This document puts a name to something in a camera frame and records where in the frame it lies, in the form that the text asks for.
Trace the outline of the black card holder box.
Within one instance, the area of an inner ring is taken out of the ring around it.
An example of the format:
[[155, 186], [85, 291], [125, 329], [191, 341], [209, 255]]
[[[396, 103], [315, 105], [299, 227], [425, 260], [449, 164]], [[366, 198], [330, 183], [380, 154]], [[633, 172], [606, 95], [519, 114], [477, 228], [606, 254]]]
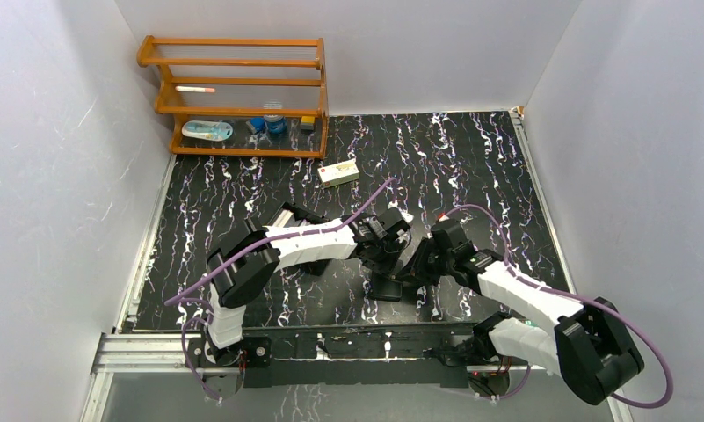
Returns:
[[264, 225], [264, 229], [267, 236], [278, 236], [315, 229], [318, 225], [329, 221], [327, 217], [316, 214], [305, 207], [293, 202], [284, 202], [269, 219], [269, 222]]

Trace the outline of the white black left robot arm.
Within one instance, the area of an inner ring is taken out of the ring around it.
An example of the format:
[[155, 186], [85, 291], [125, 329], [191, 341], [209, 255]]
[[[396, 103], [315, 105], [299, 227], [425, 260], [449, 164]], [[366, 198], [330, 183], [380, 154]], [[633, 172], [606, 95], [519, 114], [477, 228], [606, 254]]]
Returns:
[[381, 215], [362, 213], [348, 225], [345, 216], [312, 216], [296, 226], [260, 226], [249, 218], [237, 233], [207, 258], [212, 278], [209, 303], [214, 313], [207, 327], [207, 354], [230, 366], [240, 358], [243, 317], [274, 273], [290, 266], [312, 266], [357, 258], [375, 273], [389, 273], [406, 248], [413, 216], [391, 207]]

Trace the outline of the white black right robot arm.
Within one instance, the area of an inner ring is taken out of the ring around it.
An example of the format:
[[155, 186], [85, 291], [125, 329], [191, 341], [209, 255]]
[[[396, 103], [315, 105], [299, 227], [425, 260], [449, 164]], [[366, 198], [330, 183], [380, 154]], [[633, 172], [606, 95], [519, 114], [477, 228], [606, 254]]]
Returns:
[[496, 313], [474, 327], [475, 356], [486, 364], [504, 356], [534, 363], [559, 374], [588, 404], [604, 401], [644, 370], [627, 327], [610, 314], [611, 302], [599, 298], [593, 307], [520, 280], [501, 255], [476, 249], [454, 220], [434, 224], [396, 279], [434, 285], [445, 276], [517, 312]]

